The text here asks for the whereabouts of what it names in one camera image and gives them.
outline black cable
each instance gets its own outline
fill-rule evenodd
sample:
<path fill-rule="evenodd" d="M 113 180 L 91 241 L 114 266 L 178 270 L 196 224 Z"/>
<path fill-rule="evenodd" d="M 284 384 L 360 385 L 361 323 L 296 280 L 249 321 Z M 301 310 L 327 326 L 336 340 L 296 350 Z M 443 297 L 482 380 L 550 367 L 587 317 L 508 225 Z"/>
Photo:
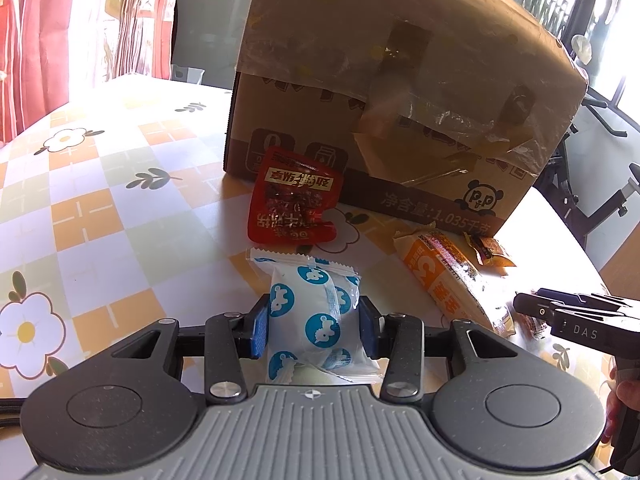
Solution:
<path fill-rule="evenodd" d="M 0 428 L 12 428 L 14 426 L 20 426 L 19 416 L 10 416 L 8 418 L 0 418 Z"/>
<path fill-rule="evenodd" d="M 617 459 L 613 464 L 601 469 L 600 471 L 598 471 L 598 473 L 600 473 L 601 475 L 604 475 L 604 473 L 608 473 L 612 469 L 615 469 L 616 464 L 619 464 L 620 462 L 624 462 L 627 458 L 637 453 L 638 450 L 640 450 L 640 444 L 637 444 L 636 446 L 632 447 L 631 451 L 629 451 L 628 453 L 625 453 L 623 456 Z"/>
<path fill-rule="evenodd" d="M 0 399 L 0 415 L 20 415 L 24 399 Z"/>

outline blue and white wrapper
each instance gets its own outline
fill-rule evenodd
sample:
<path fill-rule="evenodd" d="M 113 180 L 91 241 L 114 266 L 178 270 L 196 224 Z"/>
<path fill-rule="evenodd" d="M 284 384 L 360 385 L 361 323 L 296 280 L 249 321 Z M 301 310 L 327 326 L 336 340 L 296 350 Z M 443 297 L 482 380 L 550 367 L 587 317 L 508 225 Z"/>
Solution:
<path fill-rule="evenodd" d="M 360 341 L 360 277 L 352 267 L 260 249 L 250 260 L 271 276 L 269 382 L 290 383 L 296 364 L 358 383 L 380 380 Z"/>

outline white wall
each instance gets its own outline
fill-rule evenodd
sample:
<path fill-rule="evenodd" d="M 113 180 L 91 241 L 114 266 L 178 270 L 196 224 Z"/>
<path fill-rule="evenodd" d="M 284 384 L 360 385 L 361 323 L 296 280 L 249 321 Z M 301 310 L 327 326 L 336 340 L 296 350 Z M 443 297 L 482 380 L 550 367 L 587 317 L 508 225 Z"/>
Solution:
<path fill-rule="evenodd" d="M 579 197 L 578 206 L 587 215 L 626 184 L 631 176 L 630 163 L 640 164 L 640 132 L 610 110 L 599 110 L 599 113 L 614 129 L 626 130 L 628 137 L 610 135 L 590 111 L 584 107 L 578 110 L 574 124 L 579 131 L 567 140 L 566 148 L 571 185 Z M 637 193 L 629 197 L 626 208 L 625 216 L 620 218 L 614 213 L 587 238 L 587 254 L 598 270 L 640 221 Z"/>
<path fill-rule="evenodd" d="M 172 63 L 205 70 L 202 84 L 231 88 L 251 0 L 177 0 Z"/>

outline table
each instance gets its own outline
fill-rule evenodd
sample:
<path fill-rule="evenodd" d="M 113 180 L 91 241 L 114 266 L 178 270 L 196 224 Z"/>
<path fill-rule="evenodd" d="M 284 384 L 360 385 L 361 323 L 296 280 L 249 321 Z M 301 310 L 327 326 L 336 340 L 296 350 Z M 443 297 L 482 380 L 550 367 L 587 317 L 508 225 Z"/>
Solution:
<path fill-rule="evenodd" d="M 230 99 L 223 89 L 126 75 L 0 149 L 0 332 L 13 327 L 24 342 L 0 335 L 0 397 L 27 396 L 161 317 L 203 324 L 248 311 L 268 290 L 246 260 L 252 184 L 222 169 Z M 310 254 L 355 266 L 361 292 L 383 313 L 440 326 L 440 311 L 394 253 L 392 236 L 407 223 L 343 204 L 330 215 L 337 238 Z M 525 288 L 606 291 L 535 189 L 498 239 Z M 29 320 L 18 319 L 25 312 Z M 606 398 L 608 356 L 550 336 L 513 339 Z M 431 387 L 443 380 L 438 370 L 429 368 Z M 264 376 L 259 362 L 246 371 Z M 201 391 L 202 378 L 202 362 L 186 359 L 183 382 Z M 596 464 L 610 452 L 600 446 Z M 19 432 L 0 431 L 2 478 L 17 480 L 33 464 Z"/>

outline gray ribbed plate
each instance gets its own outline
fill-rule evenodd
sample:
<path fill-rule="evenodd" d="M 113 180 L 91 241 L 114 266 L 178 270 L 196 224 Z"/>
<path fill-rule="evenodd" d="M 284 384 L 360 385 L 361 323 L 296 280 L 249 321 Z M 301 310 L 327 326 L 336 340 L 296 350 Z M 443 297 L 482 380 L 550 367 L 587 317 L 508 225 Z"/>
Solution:
<path fill-rule="evenodd" d="M 464 462 L 414 408 L 367 386 L 259 386 L 235 406 L 208 408 L 188 439 L 160 460 L 111 474 L 40 466 L 26 480 L 524 480 Z M 548 480 L 598 480 L 585 463 Z"/>

